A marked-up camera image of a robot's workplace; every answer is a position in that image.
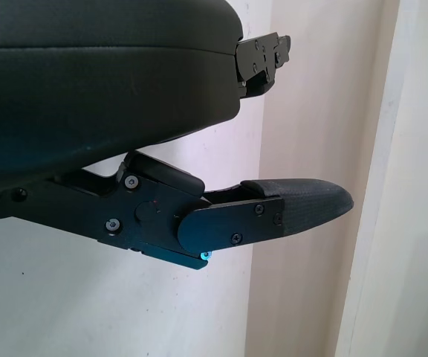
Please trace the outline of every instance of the metal bracket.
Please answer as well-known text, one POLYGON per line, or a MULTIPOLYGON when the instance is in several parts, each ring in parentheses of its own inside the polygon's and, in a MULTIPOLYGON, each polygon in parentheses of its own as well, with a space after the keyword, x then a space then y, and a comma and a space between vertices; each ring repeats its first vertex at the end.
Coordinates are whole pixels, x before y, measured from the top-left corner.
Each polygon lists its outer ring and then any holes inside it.
POLYGON ((266 93, 275 83, 276 70, 290 59, 291 39, 277 33, 240 42, 236 49, 240 98, 266 93))

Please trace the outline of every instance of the screw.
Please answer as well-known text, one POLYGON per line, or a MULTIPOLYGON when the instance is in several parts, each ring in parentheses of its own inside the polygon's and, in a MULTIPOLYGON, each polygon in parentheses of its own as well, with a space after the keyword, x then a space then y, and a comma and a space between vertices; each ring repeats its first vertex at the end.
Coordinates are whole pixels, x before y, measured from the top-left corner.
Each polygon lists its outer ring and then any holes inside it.
POLYGON ((130 175, 125 178, 125 187, 129 190, 137 188, 139 183, 137 176, 130 175))
POLYGON ((207 251, 206 253, 201 253, 202 260, 209 260, 213 253, 211 251, 207 251))
POLYGON ((24 188, 16 188, 11 195, 14 202, 23 202, 27 198, 27 191, 24 188))
POLYGON ((258 216, 261 216, 264 213, 265 207, 263 205, 257 205, 255 212, 258 216))
POLYGON ((275 216, 273 216, 273 223, 275 225, 282 225, 283 221, 283 214, 277 213, 275 216))
POLYGON ((120 229, 120 221, 116 218, 112 218, 109 219, 106 223, 105 223, 105 228, 107 228, 107 231, 109 232, 116 232, 120 229))
POLYGON ((231 238, 230 238, 230 242, 233 245, 238 245, 240 242, 242 241, 242 235, 241 234, 234 234, 231 238))

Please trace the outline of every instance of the white wall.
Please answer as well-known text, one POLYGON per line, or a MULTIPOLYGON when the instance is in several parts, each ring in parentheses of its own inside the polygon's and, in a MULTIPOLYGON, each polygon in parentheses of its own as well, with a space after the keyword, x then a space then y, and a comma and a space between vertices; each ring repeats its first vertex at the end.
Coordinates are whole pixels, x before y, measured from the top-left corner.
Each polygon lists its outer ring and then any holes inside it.
MULTIPOLYGON (((268 32, 270 0, 230 2, 246 36, 268 32)), ((146 151, 199 176, 209 189, 255 179, 263 100, 245 100, 235 120, 146 151)), ((92 169, 113 173, 119 162, 92 169)), ((192 271, 1 220, 0 356, 243 356, 251 252, 249 246, 215 252, 206 269, 192 271)))
MULTIPOLYGON (((361 262, 366 267, 348 288, 340 357, 428 356, 428 0, 403 3, 408 29, 415 27, 412 54, 382 195, 365 201, 379 202, 377 221, 369 245, 360 244, 368 237, 358 235, 351 277, 361 262), (358 290, 358 301, 350 299, 358 290)), ((377 141, 376 147, 385 144, 377 141)), ((361 225, 370 218, 362 217, 361 225)))
MULTIPOLYGON (((382 0, 273 2, 272 30, 290 34, 292 49, 265 102, 262 178, 329 180, 350 190, 361 210, 365 184, 358 186, 357 177, 366 182, 369 168, 360 160, 367 157, 362 147, 382 10, 382 0)), ((368 142, 370 160, 374 140, 368 142)), ((337 336, 339 323, 331 327, 332 309, 343 309, 336 303, 348 281, 340 274, 343 251, 348 227, 358 222, 349 213, 254 247, 247 357, 334 354, 329 336, 337 336)))

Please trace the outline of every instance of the black metal bracket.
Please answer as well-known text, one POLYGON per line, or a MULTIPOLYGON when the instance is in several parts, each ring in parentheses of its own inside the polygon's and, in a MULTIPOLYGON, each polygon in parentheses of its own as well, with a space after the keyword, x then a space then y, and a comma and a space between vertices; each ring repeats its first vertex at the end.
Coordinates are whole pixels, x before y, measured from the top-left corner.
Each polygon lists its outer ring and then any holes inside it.
POLYGON ((275 83, 276 70, 290 59, 291 39, 277 33, 240 42, 236 49, 240 98, 266 93, 275 83))
POLYGON ((139 152, 117 174, 85 170, 0 192, 0 219, 27 221, 199 269, 207 252, 281 237, 283 199, 242 185, 205 193, 189 173, 139 152))

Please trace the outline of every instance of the black plastic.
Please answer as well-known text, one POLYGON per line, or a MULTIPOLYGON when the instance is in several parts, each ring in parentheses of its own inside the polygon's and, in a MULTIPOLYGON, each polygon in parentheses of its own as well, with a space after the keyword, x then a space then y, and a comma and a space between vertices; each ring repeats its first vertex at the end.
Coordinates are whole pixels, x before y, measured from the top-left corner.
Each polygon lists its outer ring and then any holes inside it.
POLYGON ((201 198, 205 185, 202 180, 140 152, 130 152, 124 160, 128 169, 156 182, 201 198))
POLYGON ((281 197, 285 201, 282 214, 284 236, 297 234, 342 216, 354 206, 344 188, 331 182, 293 178, 283 180, 243 181, 262 197, 281 197))

